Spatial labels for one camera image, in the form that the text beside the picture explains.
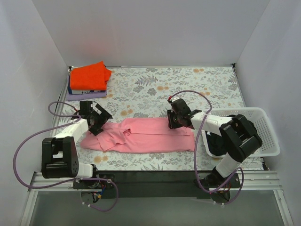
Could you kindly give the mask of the pink polo shirt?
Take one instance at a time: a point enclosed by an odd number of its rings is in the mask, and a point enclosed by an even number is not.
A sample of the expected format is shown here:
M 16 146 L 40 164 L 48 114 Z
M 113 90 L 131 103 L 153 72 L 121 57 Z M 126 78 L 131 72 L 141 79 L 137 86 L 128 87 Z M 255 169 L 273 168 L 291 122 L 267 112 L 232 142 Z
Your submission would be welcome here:
M 195 143 L 190 128 L 170 129 L 167 118 L 157 117 L 107 122 L 97 136 L 88 131 L 80 146 L 103 152 L 169 153 L 193 151 Z

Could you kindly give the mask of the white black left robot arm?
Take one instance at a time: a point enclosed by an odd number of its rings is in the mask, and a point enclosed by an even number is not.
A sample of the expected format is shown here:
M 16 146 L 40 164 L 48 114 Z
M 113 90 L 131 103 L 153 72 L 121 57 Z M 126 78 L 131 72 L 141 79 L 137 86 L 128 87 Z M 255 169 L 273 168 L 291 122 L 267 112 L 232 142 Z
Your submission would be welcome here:
M 86 133 L 99 135 L 112 115 L 93 101 L 80 101 L 71 115 L 70 125 L 54 137 L 42 141 L 41 173 L 44 178 L 83 178 L 89 188 L 96 188 L 100 177 L 93 164 L 79 162 L 76 144 Z

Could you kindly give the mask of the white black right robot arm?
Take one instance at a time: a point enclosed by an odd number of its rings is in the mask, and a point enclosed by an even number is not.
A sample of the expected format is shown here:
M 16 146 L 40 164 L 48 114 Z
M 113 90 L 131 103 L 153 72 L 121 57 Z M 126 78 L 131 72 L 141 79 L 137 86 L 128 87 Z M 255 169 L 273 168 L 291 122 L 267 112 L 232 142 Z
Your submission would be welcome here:
M 214 141 L 221 142 L 225 150 L 222 160 L 205 178 L 197 178 L 199 187 L 223 187 L 241 163 L 262 146 L 254 124 L 241 114 L 227 117 L 215 116 L 201 110 L 192 111 L 186 102 L 179 98 L 168 99 L 171 109 L 167 111 L 170 129 L 186 127 L 209 132 Z

